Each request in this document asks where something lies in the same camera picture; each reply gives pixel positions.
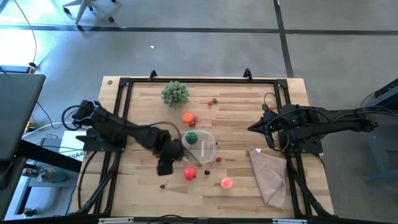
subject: beige cloth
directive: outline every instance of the beige cloth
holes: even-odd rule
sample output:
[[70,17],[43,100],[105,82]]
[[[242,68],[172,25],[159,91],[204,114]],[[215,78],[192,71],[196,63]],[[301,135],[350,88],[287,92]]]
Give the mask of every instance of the beige cloth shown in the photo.
[[264,203],[273,207],[284,208],[286,160],[257,152],[252,146],[249,148],[249,154],[257,186]]

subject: green fruit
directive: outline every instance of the green fruit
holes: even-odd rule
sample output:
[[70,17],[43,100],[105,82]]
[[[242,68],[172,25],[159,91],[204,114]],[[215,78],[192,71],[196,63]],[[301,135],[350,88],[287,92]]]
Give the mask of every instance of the green fruit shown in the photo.
[[185,140],[187,140],[189,144],[195,144],[198,141],[198,135],[195,133],[188,133],[185,136]]

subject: green plant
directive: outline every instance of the green plant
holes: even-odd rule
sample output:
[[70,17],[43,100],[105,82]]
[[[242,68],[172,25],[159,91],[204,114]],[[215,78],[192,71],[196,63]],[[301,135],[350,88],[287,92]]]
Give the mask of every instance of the green plant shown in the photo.
[[163,102],[171,108],[179,108],[188,102],[187,86],[178,81],[166,84],[162,94]]

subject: small red fruit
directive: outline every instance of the small red fruit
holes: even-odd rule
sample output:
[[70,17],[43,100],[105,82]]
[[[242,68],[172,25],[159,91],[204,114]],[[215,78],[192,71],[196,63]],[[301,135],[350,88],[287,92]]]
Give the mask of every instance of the small red fruit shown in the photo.
[[184,176],[187,180],[193,180],[196,177],[197,171],[194,168],[186,168]]

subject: gray concrete floor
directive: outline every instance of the gray concrete floor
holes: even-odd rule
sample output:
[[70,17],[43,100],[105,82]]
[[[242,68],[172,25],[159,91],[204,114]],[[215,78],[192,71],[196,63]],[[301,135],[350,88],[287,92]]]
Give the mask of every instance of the gray concrete floor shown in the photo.
[[[59,10],[65,1],[41,1],[40,5],[20,2],[33,25],[73,24]],[[277,28],[270,0],[200,3],[120,0],[118,6],[104,0],[99,2],[107,11],[114,12],[118,25],[129,27]],[[25,23],[12,4],[0,14],[0,25]],[[398,24],[393,10],[396,1],[280,0],[280,5],[286,29],[393,30]],[[82,23],[115,26],[108,24],[104,16],[89,11]],[[35,62],[40,65],[36,73],[47,76],[39,101],[54,122],[60,121],[67,106],[82,99],[96,99],[105,75],[149,75],[154,69],[162,76],[240,77],[249,67],[256,77],[286,77],[278,34],[75,31],[35,31],[35,34],[38,41]],[[34,48],[29,30],[0,29],[0,37],[6,40],[0,42],[1,63],[26,65],[31,61]],[[366,95],[398,77],[395,35],[288,35],[287,45],[294,76],[304,78],[313,106],[330,110],[357,108]],[[39,108],[33,115],[39,124],[48,123]],[[46,129],[28,140],[39,142],[48,133],[61,137],[62,132]],[[398,183],[390,180],[367,184],[363,180],[364,175],[376,171],[363,134],[331,134],[322,143],[335,213],[345,218],[396,223]]]

